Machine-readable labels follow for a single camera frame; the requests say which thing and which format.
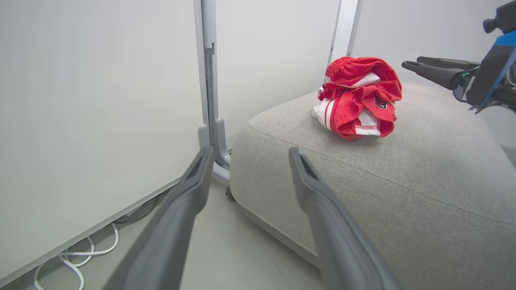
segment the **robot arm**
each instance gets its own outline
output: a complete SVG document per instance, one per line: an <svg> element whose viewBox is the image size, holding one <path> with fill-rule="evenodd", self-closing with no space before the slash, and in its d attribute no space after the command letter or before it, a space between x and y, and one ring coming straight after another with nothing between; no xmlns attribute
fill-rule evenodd
<svg viewBox="0 0 516 290"><path fill-rule="evenodd" d="M504 106L516 112L516 0L500 6L496 18L483 22L487 33L499 28L498 37L481 63L418 57L401 66L452 90L460 102L477 112L490 106Z"/></svg>

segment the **gray upholstered ottoman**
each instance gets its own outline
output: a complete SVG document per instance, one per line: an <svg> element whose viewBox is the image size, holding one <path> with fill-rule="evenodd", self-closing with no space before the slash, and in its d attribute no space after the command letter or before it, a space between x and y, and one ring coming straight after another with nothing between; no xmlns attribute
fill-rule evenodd
<svg viewBox="0 0 516 290"><path fill-rule="evenodd" d="M394 132L345 141L311 116L315 93L242 130L231 158L236 201L317 264L287 151L304 148L406 289L516 288L516 171L468 105L404 83Z"/></svg>

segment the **metal frame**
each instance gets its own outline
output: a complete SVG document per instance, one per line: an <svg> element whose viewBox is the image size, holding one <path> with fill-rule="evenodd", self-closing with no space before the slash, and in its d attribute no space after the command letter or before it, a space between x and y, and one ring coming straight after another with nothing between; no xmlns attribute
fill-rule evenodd
<svg viewBox="0 0 516 290"><path fill-rule="evenodd" d="M357 9L355 11L355 18L353 19L353 28L351 28L351 36L349 37L349 44L348 44L348 56L351 56L351 53L353 52L353 46L355 38L357 37L357 29L358 29L358 23L360 21L360 14L362 13L362 4L364 3L364 0L358 0L357 1Z"/></svg>
<svg viewBox="0 0 516 290"><path fill-rule="evenodd" d="M210 145L215 148L215 161L229 167L231 157L225 142L224 120L218 117L215 0L200 1L202 10L202 38L206 73L207 125L209 127L209 140Z"/></svg>
<svg viewBox="0 0 516 290"><path fill-rule="evenodd" d="M357 10L351 31L351 39L348 46L348 55L353 48L354 38L357 34L359 14L362 9L362 1L358 0ZM338 18L342 6L339 1L333 38L331 41L328 65L331 63L333 46L337 33ZM215 149L215 162L213 175L218 179L229 183L227 168L231 163L231 155L228 151L225 138L224 120L218 112L218 85L217 85L217 29L215 0L195 0L196 35L198 42L199 79L201 82L201 95L203 97L203 120L206 125L199 127L199 139L201 146L212 146Z"/></svg>
<svg viewBox="0 0 516 290"><path fill-rule="evenodd" d="M335 38L337 36L338 19L341 16L341 5L342 5L342 0L340 0L338 2L337 19L335 20L335 27L333 28L333 38L331 39L330 55L328 56L328 64L326 65L326 67L329 67L331 64L331 56L333 55L333 46L335 45Z"/></svg>

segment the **ottoman seam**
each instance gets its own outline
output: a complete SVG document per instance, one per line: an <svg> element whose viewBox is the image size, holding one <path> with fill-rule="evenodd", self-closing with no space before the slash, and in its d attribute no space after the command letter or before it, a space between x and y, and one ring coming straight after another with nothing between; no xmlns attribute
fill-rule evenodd
<svg viewBox="0 0 516 290"><path fill-rule="evenodd" d="M410 193L410 194L413 194L413 195L417 196L418 198L421 198L421 199L428 199L428 200L431 200L431 201L437 202L436 204L438 204L438 205L440 205L440 206L450 207L451 209L453 209L453 210L455 210L455 211L457 211L457 212L459 212L459 213L461 213L461 214L463 214L463 215L466 215L466 216L469 216L469 217L477 217L477 218L480 218L480 219L484 219L484 221L485 221L485 222L490 223L490 224L492 224L492 225L496 225L496 226L498 226L498 227L502 227L502 228L514 229L514 227L508 227L508 226L505 226L505 225L500 225L500 224L496 224L496 223L492 223L492 222L503 223L503 224L506 224L506 225L516 225L516 224L514 223L514 222L516 222L516 221L513 221L513 220L509 220L509 221L499 221L499 220L496 220L496 218L495 218L495 217L492 217L492 216L489 216L489 215L486 215L486 214L483 214L483 213L479 213L479 212L477 212L477 211L475 211L475 210L472 210L472 209L470 209L470 208L467 208L467 207L460 207L460 206L454 205L454 204L453 204L453 203L451 203L451 202L444 202L444 201L439 200L439 199L437 199L437 198L434 198L434 197L431 197L431 196L427 196L427 195L426 195L426 194L424 194L424 193L418 192L418 191L416 191L416 190L414 190L414 189L411 189L411 188L405 187L405 186L403 186L403 185L401 185L401 184L397 184L397 183L392 182L392 181L390 181L390 180L384 179L384 178L382 178L382 177L380 177L380 176L377 176L377 175L375 175L375 174L373 174L373 173L370 173L370 172L368 172L368 171L365 171L365 170L363 170L363 169L361 169L361 168L358 168L358 167L355 167L355 166L353 166L353 165L347 164L347 163L345 163L345 162L343 162L343 161L341 161L341 160L335 159L335 158L333 158L333 157L331 157L331 156L324 155L324 154L319 153L319 152L315 152L315 151L313 151L313 150L311 150L311 149L308 149L308 148L302 147L302 146L300 146L300 145L298 145L298 144L294 144L294 143L292 143L292 142L289 142L289 141L283 140L283 139L281 139L281 138L278 138L278 137L276 137L276 136L273 136L273 135L271 135L271 134L269 134L269 133L265 133L265 132L263 132L263 131L260 131L260 130L256 129L255 127L253 127L250 123L248 123L248 124L247 124L247 126L248 126L248 127L250 127L251 129L253 129L253 130L257 131L257 132L260 132L260 133L262 133L262 134L264 134L264 135L270 136L270 137L272 137L272 138L274 138L274 139L277 139L277 140L280 140L280 141L283 141L283 142L286 142L286 143L292 144L292 145L294 145L294 146L297 146L297 147L303 148L303 149L308 150L308 151L310 151L310 152L313 152L313 153L315 153L315 154L318 154L318 155L324 156L324 157L329 158L329 159L331 159L331 160L334 160L334 161L337 161L337 162L342 163L342 164L344 164L344 165L347 165L348 167L350 167L350 168L354 169L354 170L355 170L356 172L358 172L358 173L361 173L361 174L363 174L363 175L365 175L364 173L366 173L367 175L370 175L371 177L373 177L375 180L381 181L381 182L383 182L383 183L385 183L385 184L387 184L387 185L395 186L395 187L397 187L397 188L399 188L399 189L401 189L401 190L403 190L403 191L405 191L405 192L407 192L407 193Z"/></svg>

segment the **red clothing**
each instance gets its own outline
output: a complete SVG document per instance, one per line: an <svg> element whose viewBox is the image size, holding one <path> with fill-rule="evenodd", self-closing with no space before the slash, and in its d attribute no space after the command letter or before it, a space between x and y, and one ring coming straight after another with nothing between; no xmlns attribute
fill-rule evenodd
<svg viewBox="0 0 516 290"><path fill-rule="evenodd" d="M376 84L359 88L355 85L370 72L380 77ZM335 100L331 113L331 130L344 139L361 138L356 128L361 127L359 113L369 109L378 118L380 136L385 137L394 129L394 102L401 100L401 83L394 69L375 57L342 57L326 69L330 81L324 84L319 99Z"/></svg>

